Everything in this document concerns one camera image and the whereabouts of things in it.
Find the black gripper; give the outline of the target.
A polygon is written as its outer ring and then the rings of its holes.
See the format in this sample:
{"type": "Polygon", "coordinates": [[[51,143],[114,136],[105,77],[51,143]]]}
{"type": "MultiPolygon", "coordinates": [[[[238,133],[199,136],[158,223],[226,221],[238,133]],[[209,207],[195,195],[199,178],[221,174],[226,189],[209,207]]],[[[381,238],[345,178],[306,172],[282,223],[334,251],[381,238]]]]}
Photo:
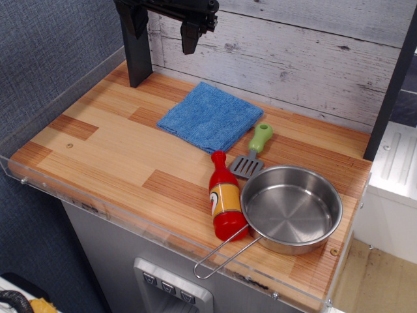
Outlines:
{"type": "Polygon", "coordinates": [[[146,30],[149,20],[147,10],[182,21],[180,28],[182,51],[185,55],[195,52],[199,40],[199,26],[202,33],[214,31],[217,26],[219,2],[198,0],[172,1],[117,1],[129,7],[127,28],[138,39],[146,30]]]}

